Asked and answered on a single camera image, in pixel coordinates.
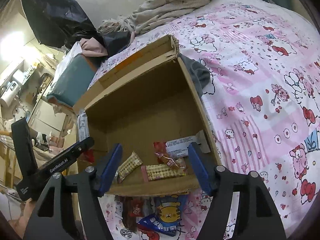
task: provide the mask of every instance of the cardboard box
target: cardboard box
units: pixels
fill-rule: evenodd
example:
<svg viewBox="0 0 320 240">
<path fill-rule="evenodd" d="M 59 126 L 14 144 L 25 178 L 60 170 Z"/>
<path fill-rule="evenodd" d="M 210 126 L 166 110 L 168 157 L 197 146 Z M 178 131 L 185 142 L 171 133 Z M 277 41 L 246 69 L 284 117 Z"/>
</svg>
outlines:
<svg viewBox="0 0 320 240">
<path fill-rule="evenodd" d="M 169 141 L 204 130 L 217 164 L 212 133 L 200 98 L 182 60 L 178 41 L 167 35 L 136 52 L 106 73 L 74 106 L 86 110 L 96 159 L 114 143 L 123 146 L 122 163 L 135 151 L 143 165 L 158 164 L 153 142 Z M 185 158 L 188 175 L 144 182 L 136 168 L 108 193 L 126 196 L 166 195 L 199 187 Z M 84 163 L 79 164 L 79 171 Z"/>
</svg>

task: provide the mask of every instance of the white appliance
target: white appliance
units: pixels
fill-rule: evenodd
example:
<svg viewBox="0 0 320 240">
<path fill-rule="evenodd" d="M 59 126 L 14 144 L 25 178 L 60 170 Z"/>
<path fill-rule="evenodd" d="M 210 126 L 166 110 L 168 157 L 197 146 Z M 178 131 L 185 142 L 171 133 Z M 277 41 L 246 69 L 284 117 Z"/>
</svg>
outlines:
<svg viewBox="0 0 320 240">
<path fill-rule="evenodd" d="M 17 70 L 13 76 L 12 76 L 12 79 L 14 81 L 16 81 L 18 83 L 18 85 L 21 87 L 23 85 L 23 81 L 25 79 L 25 75 L 24 73 L 21 71 L 21 70 Z"/>
<path fill-rule="evenodd" d="M 20 86 L 16 81 L 12 81 L 0 98 L 1 106 L 9 107 L 12 100 L 18 94 Z"/>
</svg>

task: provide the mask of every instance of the bed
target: bed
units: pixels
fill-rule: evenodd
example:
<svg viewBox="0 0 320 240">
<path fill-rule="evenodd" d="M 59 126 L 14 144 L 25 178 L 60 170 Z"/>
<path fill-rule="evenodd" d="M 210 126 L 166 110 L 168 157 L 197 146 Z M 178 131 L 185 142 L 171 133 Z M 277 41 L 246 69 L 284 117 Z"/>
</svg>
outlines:
<svg viewBox="0 0 320 240">
<path fill-rule="evenodd" d="M 211 72 L 201 100 L 223 165 L 260 174 L 290 236 L 319 191 L 317 30 L 297 13 L 261 0 L 212 0 L 136 37 L 127 49 L 102 62 L 89 87 L 166 34 L 179 40 L 183 55 Z M 188 198 L 175 239 L 196 239 L 210 206 L 201 189 Z M 232 236 L 237 200 L 235 193 L 224 239 Z M 114 196 L 105 195 L 100 204 L 114 239 L 123 238 Z"/>
</svg>

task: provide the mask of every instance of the silver bolt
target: silver bolt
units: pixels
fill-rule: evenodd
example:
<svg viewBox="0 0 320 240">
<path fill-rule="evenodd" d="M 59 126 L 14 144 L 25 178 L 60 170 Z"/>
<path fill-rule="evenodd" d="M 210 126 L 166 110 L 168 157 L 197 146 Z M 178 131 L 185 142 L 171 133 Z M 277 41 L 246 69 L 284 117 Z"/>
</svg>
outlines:
<svg viewBox="0 0 320 240">
<path fill-rule="evenodd" d="M 58 178 L 61 177 L 61 173 L 60 173 L 60 172 L 56 172 L 56 173 L 54 173 L 54 174 L 52 175 L 52 177 L 53 177 L 54 179 L 58 179 Z"/>
<path fill-rule="evenodd" d="M 259 174 L 256 171 L 251 171 L 250 175 L 251 175 L 251 177 L 254 177 L 254 178 L 259 176 Z"/>
<path fill-rule="evenodd" d="M 93 166 L 88 166 L 85 168 L 86 172 L 93 172 L 94 171 L 94 167 Z"/>
<path fill-rule="evenodd" d="M 222 165 L 217 166 L 217 171 L 223 172 L 225 170 L 226 170 L 226 168 L 223 167 Z"/>
</svg>

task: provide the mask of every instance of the beige blanket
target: beige blanket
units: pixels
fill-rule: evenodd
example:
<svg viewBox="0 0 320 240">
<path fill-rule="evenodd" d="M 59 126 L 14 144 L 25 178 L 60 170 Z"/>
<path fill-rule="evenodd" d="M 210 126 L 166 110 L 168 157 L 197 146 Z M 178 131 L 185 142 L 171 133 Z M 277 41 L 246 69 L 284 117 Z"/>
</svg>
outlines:
<svg viewBox="0 0 320 240">
<path fill-rule="evenodd" d="M 188 14 L 211 0 L 145 0 L 130 16 L 104 20 L 98 28 L 101 33 L 132 31 L 146 33 L 157 26 Z"/>
</svg>

